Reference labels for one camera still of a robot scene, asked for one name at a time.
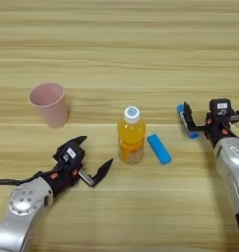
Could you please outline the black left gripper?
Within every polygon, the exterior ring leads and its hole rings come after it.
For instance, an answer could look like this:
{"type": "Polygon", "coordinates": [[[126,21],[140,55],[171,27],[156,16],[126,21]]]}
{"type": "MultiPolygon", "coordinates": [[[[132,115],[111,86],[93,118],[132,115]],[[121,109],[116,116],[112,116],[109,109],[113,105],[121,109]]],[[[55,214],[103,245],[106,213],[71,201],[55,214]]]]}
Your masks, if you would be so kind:
{"type": "MultiPolygon", "coordinates": [[[[87,136],[79,136],[69,140],[61,146],[61,149],[67,147],[77,148],[87,136]]],[[[54,158],[56,164],[48,171],[42,172],[40,176],[49,184],[53,196],[57,197],[65,189],[74,186],[79,180],[79,170],[83,167],[83,160],[77,159],[73,163],[54,158]]],[[[104,163],[92,178],[92,187],[95,187],[108,173],[113,159],[104,163]]]]}

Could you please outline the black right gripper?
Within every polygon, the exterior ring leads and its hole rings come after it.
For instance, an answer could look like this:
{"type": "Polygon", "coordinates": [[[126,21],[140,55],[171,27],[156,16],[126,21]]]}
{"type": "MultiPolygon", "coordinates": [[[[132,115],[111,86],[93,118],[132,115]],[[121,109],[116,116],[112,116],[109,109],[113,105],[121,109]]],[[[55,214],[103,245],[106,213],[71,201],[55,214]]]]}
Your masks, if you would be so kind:
{"type": "Polygon", "coordinates": [[[187,102],[184,102],[183,114],[188,130],[203,132],[213,147],[222,139],[235,137],[235,134],[230,129],[230,123],[239,123],[239,111],[235,111],[231,116],[215,115],[208,112],[206,124],[202,126],[196,126],[191,107],[187,102]]]}

